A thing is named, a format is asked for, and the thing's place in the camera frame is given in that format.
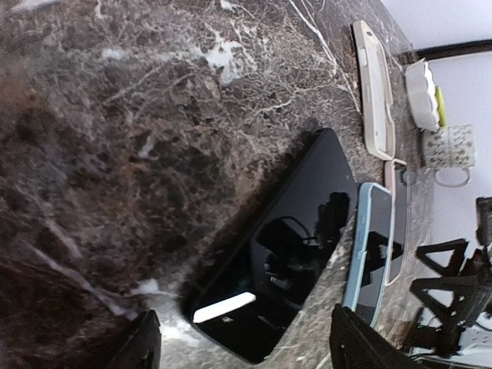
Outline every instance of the phone screen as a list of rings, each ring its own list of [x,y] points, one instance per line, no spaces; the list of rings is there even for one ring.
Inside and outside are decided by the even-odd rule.
[[[388,283],[400,274],[403,265],[405,236],[407,234],[408,185],[406,181],[407,166],[395,164],[395,201],[394,201],[394,238],[391,252]]]
[[[388,241],[391,230],[391,195],[379,188],[371,191],[371,220],[366,258],[355,314],[371,325],[377,312],[384,283]]]
[[[325,131],[204,286],[194,305],[194,326],[245,360],[262,362],[316,284],[356,199],[357,185],[337,136]]]

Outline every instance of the black object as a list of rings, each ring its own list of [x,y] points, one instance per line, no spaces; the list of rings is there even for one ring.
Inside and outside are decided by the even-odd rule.
[[[477,210],[478,243],[484,247],[492,244],[492,198],[478,198],[475,201]]]
[[[487,252],[476,250],[471,259],[465,260],[467,242],[464,239],[421,246],[417,258],[440,274],[440,278],[421,278],[412,282],[410,291],[441,322],[440,327],[414,327],[407,336],[405,346],[434,349],[441,357],[450,357],[460,350],[460,336],[473,327],[484,311],[492,304],[492,274]],[[450,262],[442,266],[427,255],[452,251]],[[450,306],[429,295],[429,290],[453,292]]]
[[[302,308],[354,213],[357,186],[336,134],[324,129],[313,141],[187,312],[196,329],[254,364]]]
[[[461,44],[437,46],[433,48],[423,48],[421,50],[417,50],[416,53],[418,58],[434,60],[490,51],[492,51],[492,40],[481,40],[464,42]]]
[[[331,314],[330,350],[334,369],[425,369],[339,304]]]
[[[123,337],[121,349],[107,369],[159,369],[161,362],[161,332],[153,310],[140,313]]]

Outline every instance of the smartphone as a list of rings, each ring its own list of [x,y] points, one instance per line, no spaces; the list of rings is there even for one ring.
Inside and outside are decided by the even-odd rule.
[[[394,235],[391,247],[391,261],[387,273],[386,285],[397,280],[404,265],[404,251],[407,241],[408,202],[410,186],[408,185],[407,163],[393,159],[384,164],[384,185],[391,191],[394,207]]]
[[[344,306],[371,327],[376,322],[387,279],[387,256],[394,231],[392,202],[390,191],[380,184],[361,185]]]
[[[192,303],[191,324],[249,363],[274,349],[330,260],[357,204],[331,129],[314,143]]]

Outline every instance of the white phone case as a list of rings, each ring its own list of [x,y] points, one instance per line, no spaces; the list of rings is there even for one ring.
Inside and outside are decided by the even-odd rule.
[[[366,22],[355,22],[353,30],[361,71],[366,148],[381,160],[391,160],[394,158],[396,143],[391,117],[393,93],[386,55],[383,45]]]

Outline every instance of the white bowl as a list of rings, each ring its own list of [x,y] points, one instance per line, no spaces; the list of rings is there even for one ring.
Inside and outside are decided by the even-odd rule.
[[[415,125],[428,131],[439,129],[436,84],[429,64],[421,59],[405,71],[408,100]]]

